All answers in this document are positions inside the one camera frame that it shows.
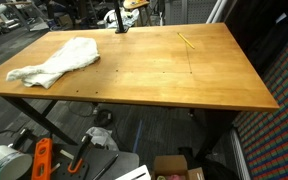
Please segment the small round wooden table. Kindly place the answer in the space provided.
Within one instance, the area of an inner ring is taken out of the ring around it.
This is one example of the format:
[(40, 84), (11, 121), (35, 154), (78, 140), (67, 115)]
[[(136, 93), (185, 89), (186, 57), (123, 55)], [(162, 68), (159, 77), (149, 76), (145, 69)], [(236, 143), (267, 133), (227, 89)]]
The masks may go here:
[(152, 25), (150, 15), (148, 13), (149, 4), (150, 2), (148, 0), (124, 0), (123, 7), (127, 10), (134, 10), (134, 9), (141, 10), (142, 8), (144, 8), (147, 16), (147, 22), (149, 25)]

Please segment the orange handled clamp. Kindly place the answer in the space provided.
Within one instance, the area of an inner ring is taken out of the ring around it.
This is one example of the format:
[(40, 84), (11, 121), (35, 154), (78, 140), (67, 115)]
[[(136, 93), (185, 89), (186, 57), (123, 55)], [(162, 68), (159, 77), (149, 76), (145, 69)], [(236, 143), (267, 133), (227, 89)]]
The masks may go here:
[(78, 145), (78, 149), (74, 154), (73, 160), (69, 164), (67, 170), (71, 174), (75, 174), (78, 172), (82, 162), (83, 162), (83, 154), (84, 151), (87, 149), (91, 142), (92, 137), (88, 134), (85, 134), (82, 139), (81, 143)]

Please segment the clear plastic bag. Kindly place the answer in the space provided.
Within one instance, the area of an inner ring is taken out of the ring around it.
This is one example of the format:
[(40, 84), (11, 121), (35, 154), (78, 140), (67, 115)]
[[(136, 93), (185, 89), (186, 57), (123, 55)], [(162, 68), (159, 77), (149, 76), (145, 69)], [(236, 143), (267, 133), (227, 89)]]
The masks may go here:
[(92, 137), (91, 142), (101, 145), (104, 149), (118, 151), (117, 143), (112, 138), (112, 131), (102, 127), (91, 127), (86, 131)]

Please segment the yellow pencil on table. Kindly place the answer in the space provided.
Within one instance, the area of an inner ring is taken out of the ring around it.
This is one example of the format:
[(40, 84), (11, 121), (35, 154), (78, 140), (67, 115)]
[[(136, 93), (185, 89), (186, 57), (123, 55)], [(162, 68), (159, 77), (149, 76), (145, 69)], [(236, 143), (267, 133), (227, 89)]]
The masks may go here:
[(189, 45), (192, 49), (195, 49), (195, 46), (191, 44), (181, 33), (178, 32), (177, 34), (187, 45)]

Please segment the black table leg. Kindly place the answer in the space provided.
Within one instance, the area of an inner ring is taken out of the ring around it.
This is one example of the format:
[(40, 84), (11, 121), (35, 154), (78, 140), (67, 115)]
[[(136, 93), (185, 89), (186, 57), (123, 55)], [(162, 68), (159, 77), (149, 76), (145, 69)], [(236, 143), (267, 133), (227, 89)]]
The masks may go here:
[(43, 110), (43, 112), (40, 113), (22, 98), (3, 96), (3, 99), (12, 104), (18, 110), (22, 111), (25, 115), (30, 117), (37, 124), (56, 135), (65, 143), (70, 145), (76, 145), (76, 142), (73, 139), (71, 139), (68, 135), (66, 135), (63, 131), (61, 131), (57, 126), (55, 126), (50, 120), (46, 118), (52, 108), (56, 105), (57, 100), (52, 100)]

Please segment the cardboard box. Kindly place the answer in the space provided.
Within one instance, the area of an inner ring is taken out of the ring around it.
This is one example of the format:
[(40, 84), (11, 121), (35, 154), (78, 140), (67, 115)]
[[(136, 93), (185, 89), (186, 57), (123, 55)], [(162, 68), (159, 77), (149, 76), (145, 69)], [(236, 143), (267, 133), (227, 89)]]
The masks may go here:
[(152, 180), (206, 180), (201, 167), (189, 169), (183, 155), (156, 156)]

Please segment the white towel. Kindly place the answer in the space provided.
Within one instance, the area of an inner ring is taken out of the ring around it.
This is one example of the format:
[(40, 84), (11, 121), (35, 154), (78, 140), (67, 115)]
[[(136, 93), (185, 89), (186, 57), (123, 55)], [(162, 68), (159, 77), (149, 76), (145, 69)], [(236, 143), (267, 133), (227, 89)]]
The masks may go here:
[(26, 87), (49, 89), (66, 72), (84, 68), (99, 58), (97, 43), (93, 38), (74, 37), (44, 63), (9, 71), (6, 80), (21, 80)]

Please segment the white bucket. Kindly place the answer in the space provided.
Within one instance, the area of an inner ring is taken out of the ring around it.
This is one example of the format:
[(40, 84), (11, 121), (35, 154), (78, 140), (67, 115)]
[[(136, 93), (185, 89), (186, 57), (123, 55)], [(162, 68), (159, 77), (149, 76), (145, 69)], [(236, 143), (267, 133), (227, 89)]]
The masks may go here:
[(18, 180), (32, 165), (32, 157), (6, 145), (0, 145), (0, 180)]

